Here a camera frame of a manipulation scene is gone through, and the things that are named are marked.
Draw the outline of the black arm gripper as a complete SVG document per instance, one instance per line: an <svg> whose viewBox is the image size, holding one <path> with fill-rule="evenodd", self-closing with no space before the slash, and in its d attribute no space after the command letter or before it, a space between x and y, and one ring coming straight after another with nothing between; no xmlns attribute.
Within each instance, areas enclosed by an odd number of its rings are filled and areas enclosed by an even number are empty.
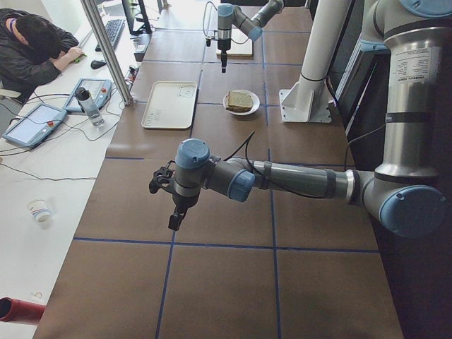
<svg viewBox="0 0 452 339"><path fill-rule="evenodd" d="M219 39L218 49L220 50L221 71L226 73L227 70L227 52L230 50L230 38Z"/></svg>
<svg viewBox="0 0 452 339"><path fill-rule="evenodd" d="M171 214L169 217L168 227L173 231L178 231L188 209L194 207L197 204L198 195L187 197L181 196L179 194L174 194L172 200L174 201L175 209L173 214Z"/></svg>

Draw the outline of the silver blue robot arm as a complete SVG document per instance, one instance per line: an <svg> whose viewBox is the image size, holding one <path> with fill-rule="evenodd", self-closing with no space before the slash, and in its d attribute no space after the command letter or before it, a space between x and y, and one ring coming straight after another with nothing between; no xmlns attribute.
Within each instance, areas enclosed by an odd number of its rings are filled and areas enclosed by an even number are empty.
<svg viewBox="0 0 452 339"><path fill-rule="evenodd" d="M382 163L373 171L335 172L247 157L221 159L197 138L179 144L174 169L154 174L150 191L162 188L175 204L169 228L178 230L202 189L245 201L254 188L309 198L341 198L363 206L387 229L418 237L436 229L446 199L435 188L430 164L437 81L451 41L450 1L366 1L362 49L391 54Z"/></svg>
<svg viewBox="0 0 452 339"><path fill-rule="evenodd" d="M238 5L220 4L218 6L217 41L220 50L221 71L226 73L227 52L231 48L232 27L238 28L250 40L255 42L263 32L268 21L282 12L284 1L269 1L252 18L248 17Z"/></svg>

